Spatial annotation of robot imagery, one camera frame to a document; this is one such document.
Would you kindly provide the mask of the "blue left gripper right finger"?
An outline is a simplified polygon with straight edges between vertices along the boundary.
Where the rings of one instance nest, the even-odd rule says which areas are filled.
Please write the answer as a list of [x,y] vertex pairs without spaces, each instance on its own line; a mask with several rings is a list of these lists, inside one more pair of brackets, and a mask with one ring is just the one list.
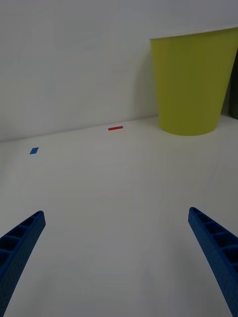
[[238,316],[238,238],[195,207],[189,209],[188,223],[232,316]]

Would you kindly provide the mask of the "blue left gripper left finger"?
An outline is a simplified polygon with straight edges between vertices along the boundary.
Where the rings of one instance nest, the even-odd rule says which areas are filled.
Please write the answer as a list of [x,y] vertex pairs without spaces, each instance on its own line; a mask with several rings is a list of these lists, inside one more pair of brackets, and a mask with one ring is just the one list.
[[44,212],[38,211],[0,238],[1,317],[45,226]]

